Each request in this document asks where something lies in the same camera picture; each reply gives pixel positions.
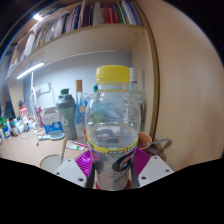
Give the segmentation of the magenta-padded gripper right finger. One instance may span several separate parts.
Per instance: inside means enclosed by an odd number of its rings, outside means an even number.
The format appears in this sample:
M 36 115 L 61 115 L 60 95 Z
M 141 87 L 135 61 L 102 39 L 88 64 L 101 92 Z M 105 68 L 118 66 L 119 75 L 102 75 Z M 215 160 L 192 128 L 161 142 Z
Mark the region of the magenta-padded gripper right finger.
M 131 166 L 132 186 L 140 188 L 173 173 L 173 170 L 159 157 L 150 156 L 136 149 Z

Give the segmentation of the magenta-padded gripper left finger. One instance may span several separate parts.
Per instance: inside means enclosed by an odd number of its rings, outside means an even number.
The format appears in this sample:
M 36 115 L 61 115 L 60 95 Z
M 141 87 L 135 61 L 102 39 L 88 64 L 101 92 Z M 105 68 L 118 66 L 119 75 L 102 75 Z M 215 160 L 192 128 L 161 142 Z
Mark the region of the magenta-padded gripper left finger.
M 95 168 L 90 151 L 83 152 L 75 159 L 66 159 L 54 174 L 81 187 L 92 188 Z

